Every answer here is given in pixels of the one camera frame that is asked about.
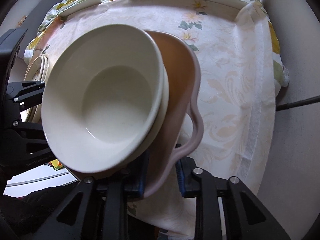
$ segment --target pink dish handle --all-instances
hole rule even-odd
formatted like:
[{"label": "pink dish handle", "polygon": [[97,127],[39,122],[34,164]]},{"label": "pink dish handle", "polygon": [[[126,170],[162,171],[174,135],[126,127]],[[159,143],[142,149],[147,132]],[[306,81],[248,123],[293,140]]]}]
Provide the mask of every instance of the pink dish handle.
[{"label": "pink dish handle", "polygon": [[175,148],[170,156],[168,166],[173,166],[181,158],[191,154],[200,144],[204,133],[204,124],[197,106],[194,108],[189,105],[187,114],[190,116],[193,124],[191,138],[179,148]]}]

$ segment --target bowl rim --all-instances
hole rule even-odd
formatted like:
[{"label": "bowl rim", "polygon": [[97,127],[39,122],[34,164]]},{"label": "bowl rim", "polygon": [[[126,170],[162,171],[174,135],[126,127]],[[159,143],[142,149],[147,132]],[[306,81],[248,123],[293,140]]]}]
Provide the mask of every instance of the bowl rim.
[{"label": "bowl rim", "polygon": [[[157,69],[159,72],[159,79],[155,86],[155,93],[152,98],[152,105],[148,114],[147,119],[145,120],[140,132],[136,135],[136,137],[133,139],[131,143],[129,143],[122,151],[113,153],[112,162],[110,162],[110,159],[108,161],[106,160],[95,160],[85,158],[84,154],[79,155],[78,153],[73,153],[73,157],[77,157],[77,159],[83,158],[82,164],[79,165],[78,162],[72,162],[69,161],[70,158],[66,161],[66,150],[61,151],[63,148],[63,144],[57,142],[57,137],[59,137],[59,132],[52,131],[53,129],[50,129],[50,124],[54,121],[51,121],[51,116],[47,116],[47,108],[52,107],[52,103],[50,103],[50,99],[46,97],[48,93],[50,93],[51,90],[54,90],[55,88],[55,80],[59,78],[59,72],[63,69],[65,58],[68,58],[68,54],[70,54],[71,51],[74,51],[72,47],[77,46],[77,44],[81,44],[85,39],[90,35],[96,35],[97,33],[105,32],[109,28],[113,28],[114,26],[124,26],[125,28],[131,28],[135,31],[138,31],[140,33],[143,33],[145,37],[147,37],[148,41],[152,45],[155,55],[156,55],[156,61],[157,61]],[[95,172],[101,172],[108,169],[111,169],[115,166],[117,166],[119,163],[121,163],[124,159],[126,159],[130,154],[132,154],[138,146],[141,144],[141,142],[145,139],[147,134],[149,133],[155,118],[157,116],[157,113],[159,111],[162,93],[163,93],[163,86],[164,86],[164,68],[163,68],[163,61],[161,52],[156,44],[156,42],[153,40],[153,38],[144,30],[136,28],[132,25],[126,25],[126,24],[111,24],[111,25],[104,25],[100,26],[98,28],[92,29],[88,31],[87,33],[80,36],[78,39],[76,39],[72,44],[70,44],[60,55],[56,63],[54,64],[54,67],[52,68],[52,71],[50,72],[50,77],[48,77],[46,81],[46,86],[44,88],[43,93],[43,101],[42,101],[42,107],[41,107],[41,116],[42,116],[42,124],[43,124],[43,130],[45,138],[48,142],[48,145],[52,152],[55,154],[55,156],[59,159],[63,165],[71,168],[72,170],[83,172],[83,173],[95,173]]]}]

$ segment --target white wall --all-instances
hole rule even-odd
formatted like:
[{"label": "white wall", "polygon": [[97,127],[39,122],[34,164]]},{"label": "white wall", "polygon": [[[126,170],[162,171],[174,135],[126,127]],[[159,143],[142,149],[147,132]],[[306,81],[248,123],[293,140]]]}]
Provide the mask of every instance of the white wall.
[{"label": "white wall", "polygon": [[18,0],[2,22],[0,26],[0,36],[7,30],[16,28],[21,18],[24,15],[28,16],[40,1],[41,0]]},{"label": "white wall", "polygon": [[320,95],[320,23],[305,0],[261,0],[280,43],[290,83],[277,104]]},{"label": "white wall", "polygon": [[13,68],[10,71],[9,83],[23,81],[27,67],[28,66],[24,62],[23,58],[17,57]]},{"label": "white wall", "polygon": [[[290,83],[278,103],[320,95],[320,23],[305,0],[261,0],[276,31]],[[320,212],[320,103],[276,112],[258,198],[301,240]]]}]

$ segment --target dark fabric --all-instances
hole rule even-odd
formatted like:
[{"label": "dark fabric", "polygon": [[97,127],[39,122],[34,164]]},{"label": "dark fabric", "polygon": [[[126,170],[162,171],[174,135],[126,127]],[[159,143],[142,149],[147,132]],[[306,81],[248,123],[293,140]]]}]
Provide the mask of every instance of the dark fabric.
[{"label": "dark fabric", "polygon": [[3,192],[5,190],[5,187],[7,186],[8,180],[11,178],[8,178],[6,174],[2,171],[0,168],[0,196],[3,195]]},{"label": "dark fabric", "polygon": [[[0,211],[17,236],[35,233],[77,184],[45,188],[23,198],[0,196]],[[130,240],[155,239],[155,227],[132,216],[128,216],[128,231]]]},{"label": "dark fabric", "polygon": [[128,215],[129,240],[154,240],[155,227]]},{"label": "dark fabric", "polygon": [[0,210],[17,236],[34,233],[78,182],[50,187],[24,198],[0,196]]}]

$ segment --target green leaf pattern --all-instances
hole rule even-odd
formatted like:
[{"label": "green leaf pattern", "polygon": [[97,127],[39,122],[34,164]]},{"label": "green leaf pattern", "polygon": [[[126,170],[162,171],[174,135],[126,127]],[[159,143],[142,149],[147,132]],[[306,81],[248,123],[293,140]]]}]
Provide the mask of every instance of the green leaf pattern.
[{"label": "green leaf pattern", "polygon": [[192,29],[193,27],[193,32],[196,31],[198,32],[199,30],[202,30],[202,21],[199,21],[200,19],[202,20],[202,15],[206,16],[208,15],[205,12],[205,7],[203,5],[203,1],[201,0],[196,0],[196,5],[194,6],[194,12],[189,14],[189,20],[182,20],[180,22],[180,25],[178,26],[178,28],[185,30],[186,32],[183,33],[182,35],[182,39],[188,44],[189,48],[192,49],[193,51],[199,51],[198,47],[193,44],[196,42],[197,39],[192,38],[192,35],[190,33],[188,33],[189,29]]}]

